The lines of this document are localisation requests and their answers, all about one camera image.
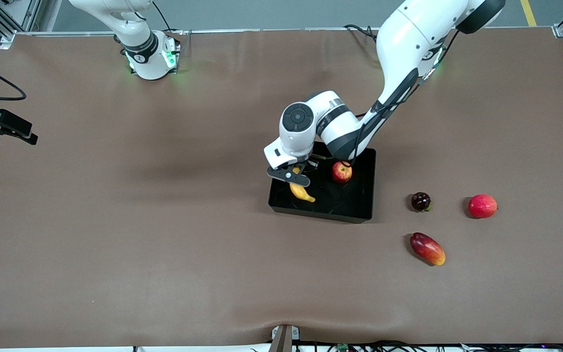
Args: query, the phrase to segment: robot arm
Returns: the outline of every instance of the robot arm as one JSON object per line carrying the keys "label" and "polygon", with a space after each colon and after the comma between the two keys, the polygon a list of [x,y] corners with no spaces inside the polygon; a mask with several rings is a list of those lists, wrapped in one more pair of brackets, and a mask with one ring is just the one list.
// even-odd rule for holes
{"label": "robot arm", "polygon": [[175,71],[179,42],[161,31],[152,31],[138,11],[150,7],[152,0],[69,0],[73,6],[91,14],[112,29],[131,68],[145,80],[157,80]]}
{"label": "robot arm", "polygon": [[319,136],[334,158],[351,160],[370,140],[416,84],[425,54],[441,45],[453,26],[474,33],[494,20],[505,0],[406,0],[381,26],[377,56],[384,73],[384,90],[362,120],[340,97],[326,91],[288,106],[280,120],[280,137],[264,148],[269,176],[307,186],[306,176],[293,165],[306,162]]}

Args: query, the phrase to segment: black box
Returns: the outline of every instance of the black box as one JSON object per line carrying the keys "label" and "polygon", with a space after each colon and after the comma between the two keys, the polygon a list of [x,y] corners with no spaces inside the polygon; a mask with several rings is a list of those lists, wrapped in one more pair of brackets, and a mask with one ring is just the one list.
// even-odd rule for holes
{"label": "black box", "polygon": [[328,158],[314,158],[319,162],[318,169],[304,172],[310,178],[310,186],[305,190],[316,201],[310,203],[296,198],[288,183],[273,179],[268,205],[280,213],[352,223],[362,223],[373,218],[375,150],[365,149],[356,158],[353,176],[345,184],[336,183],[331,178],[331,168],[337,160],[331,159],[324,143],[314,143],[313,154]]}

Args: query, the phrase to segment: yellow line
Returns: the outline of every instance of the yellow line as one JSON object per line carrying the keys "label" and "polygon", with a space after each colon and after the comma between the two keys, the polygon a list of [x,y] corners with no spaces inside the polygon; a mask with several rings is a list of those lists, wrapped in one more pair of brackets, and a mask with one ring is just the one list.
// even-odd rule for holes
{"label": "yellow line", "polygon": [[522,5],[522,10],[525,11],[525,17],[527,18],[527,24],[531,27],[538,26],[536,24],[536,18],[534,18],[534,13],[531,11],[531,5],[529,4],[529,0],[520,0],[520,4]]}

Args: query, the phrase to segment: dark purple fruit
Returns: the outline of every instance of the dark purple fruit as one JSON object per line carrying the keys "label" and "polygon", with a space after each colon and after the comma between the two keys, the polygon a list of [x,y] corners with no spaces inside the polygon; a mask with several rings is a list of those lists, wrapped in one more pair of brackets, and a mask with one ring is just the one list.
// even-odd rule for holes
{"label": "dark purple fruit", "polygon": [[429,194],[418,192],[411,197],[411,207],[417,212],[428,212],[432,199]]}

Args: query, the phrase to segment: grey floor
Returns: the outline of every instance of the grey floor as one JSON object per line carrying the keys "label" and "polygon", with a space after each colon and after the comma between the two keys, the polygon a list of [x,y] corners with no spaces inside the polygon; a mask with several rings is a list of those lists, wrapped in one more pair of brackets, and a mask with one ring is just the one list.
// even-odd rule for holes
{"label": "grey floor", "polygon": [[[379,27],[403,0],[155,0],[170,27],[201,29],[299,29],[306,27]],[[563,0],[529,0],[538,26],[551,26],[563,18]],[[56,0],[49,2],[53,7]],[[96,18],[62,0],[52,11],[53,31],[108,31]],[[152,28],[165,29],[158,12],[142,12]],[[507,0],[492,26],[527,26],[520,0]]]}

